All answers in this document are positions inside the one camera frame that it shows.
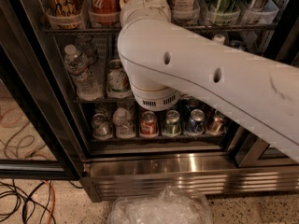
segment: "clear plastic bag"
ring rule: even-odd
[[[166,187],[157,197],[120,198],[108,224],[211,224],[206,197]]]

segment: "blue can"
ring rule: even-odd
[[[200,109],[194,109],[186,123],[185,132],[203,133],[204,132],[205,113]]]

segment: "speckled floor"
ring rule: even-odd
[[[1,180],[11,183],[9,179]],[[39,183],[37,180],[16,180],[16,185],[30,193]],[[67,181],[53,181],[55,190],[54,217],[57,224],[104,224],[111,212],[113,202],[92,203],[84,190],[73,187]],[[49,188],[39,189],[33,199],[46,204]],[[296,224],[299,223],[299,191],[271,192],[235,196],[207,196],[215,224]],[[7,197],[0,202],[0,213],[14,207],[15,198]],[[28,221],[39,223],[43,209],[37,207]],[[47,214],[42,223],[46,223]],[[21,208],[3,223],[22,223]]]

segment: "red can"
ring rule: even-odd
[[[157,133],[157,117],[151,112],[144,112],[140,120],[140,132],[145,135]]]
[[[93,12],[101,15],[95,18],[95,21],[102,25],[112,25],[116,23],[115,14],[121,11],[120,0],[92,0]]]

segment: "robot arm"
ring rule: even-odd
[[[164,110],[188,93],[299,161],[299,69],[196,35],[146,1],[122,12],[118,44],[138,103]]]

